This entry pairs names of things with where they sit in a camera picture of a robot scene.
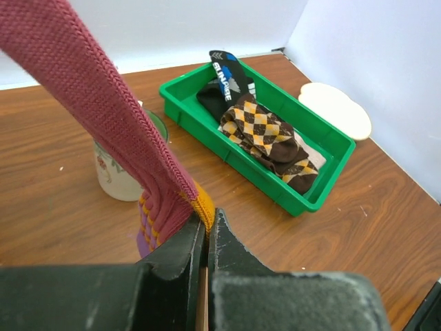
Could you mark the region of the black blue logo sock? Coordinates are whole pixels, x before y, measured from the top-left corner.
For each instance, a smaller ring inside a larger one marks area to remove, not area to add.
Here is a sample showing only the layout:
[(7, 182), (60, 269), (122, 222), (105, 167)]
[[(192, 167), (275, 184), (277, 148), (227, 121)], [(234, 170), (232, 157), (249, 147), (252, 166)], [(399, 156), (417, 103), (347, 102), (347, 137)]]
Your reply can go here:
[(239, 60), (221, 50), (210, 50), (209, 56), (216, 78), (206, 83), (197, 92), (198, 102), (219, 123), (223, 114), (246, 94), (256, 97), (254, 80), (245, 75)]

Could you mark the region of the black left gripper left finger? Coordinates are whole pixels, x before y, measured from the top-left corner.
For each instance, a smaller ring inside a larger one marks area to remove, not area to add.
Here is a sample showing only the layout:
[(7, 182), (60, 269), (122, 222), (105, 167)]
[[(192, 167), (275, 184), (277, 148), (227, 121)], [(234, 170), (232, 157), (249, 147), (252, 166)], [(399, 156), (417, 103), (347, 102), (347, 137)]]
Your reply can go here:
[(131, 264), (1, 269), (2, 330), (195, 330), (205, 227), (197, 216)]

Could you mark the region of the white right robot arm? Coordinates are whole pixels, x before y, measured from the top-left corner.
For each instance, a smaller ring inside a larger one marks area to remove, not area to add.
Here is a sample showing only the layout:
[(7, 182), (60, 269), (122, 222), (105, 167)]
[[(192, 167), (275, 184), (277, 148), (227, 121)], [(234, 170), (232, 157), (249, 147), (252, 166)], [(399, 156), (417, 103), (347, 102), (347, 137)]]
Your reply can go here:
[(403, 331), (441, 330), (440, 288), (441, 283), (438, 279), (402, 329)]

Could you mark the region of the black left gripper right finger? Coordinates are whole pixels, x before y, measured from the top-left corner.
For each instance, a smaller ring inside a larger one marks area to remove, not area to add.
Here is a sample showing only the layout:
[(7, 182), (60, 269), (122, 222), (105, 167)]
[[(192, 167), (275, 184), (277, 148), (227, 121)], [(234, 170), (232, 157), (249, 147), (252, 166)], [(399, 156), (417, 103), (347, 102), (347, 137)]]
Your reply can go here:
[(380, 295), (350, 272), (275, 272), (216, 211), (209, 236), (210, 330), (390, 330)]

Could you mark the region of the maroon purple sock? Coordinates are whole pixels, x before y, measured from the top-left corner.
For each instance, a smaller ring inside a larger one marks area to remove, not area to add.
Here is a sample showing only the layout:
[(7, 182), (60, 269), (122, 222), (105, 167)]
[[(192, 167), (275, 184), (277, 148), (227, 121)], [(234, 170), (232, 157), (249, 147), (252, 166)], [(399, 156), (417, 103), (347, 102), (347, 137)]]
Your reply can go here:
[(176, 234), (192, 214), (212, 228), (213, 201), (177, 161), (67, 1), (2, 1), (1, 49), (140, 184), (141, 256)]

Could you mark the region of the grey red striped sock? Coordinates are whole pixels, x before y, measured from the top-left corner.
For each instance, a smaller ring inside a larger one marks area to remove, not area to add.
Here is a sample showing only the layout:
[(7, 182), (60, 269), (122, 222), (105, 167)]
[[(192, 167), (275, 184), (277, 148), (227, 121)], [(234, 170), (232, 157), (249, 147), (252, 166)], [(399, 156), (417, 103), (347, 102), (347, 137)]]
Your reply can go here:
[(303, 150), (308, 154), (308, 159), (313, 163), (317, 170), (326, 164), (327, 160), (324, 156), (319, 153), (319, 151), (313, 149), (309, 146), (303, 138), (295, 131), (294, 138), (296, 142), (303, 148)]

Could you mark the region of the brown yellow argyle sock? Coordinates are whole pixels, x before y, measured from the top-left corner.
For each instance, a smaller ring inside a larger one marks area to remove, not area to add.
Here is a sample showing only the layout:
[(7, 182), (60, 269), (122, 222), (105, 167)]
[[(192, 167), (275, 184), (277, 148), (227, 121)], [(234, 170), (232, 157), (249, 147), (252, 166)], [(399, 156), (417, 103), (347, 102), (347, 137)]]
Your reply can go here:
[(295, 163), (276, 163), (275, 175), (299, 194), (305, 194), (318, 177), (318, 169), (309, 159)]
[(250, 93), (223, 114), (219, 130), (272, 172), (276, 163), (308, 158), (294, 138), (294, 128), (266, 113)]

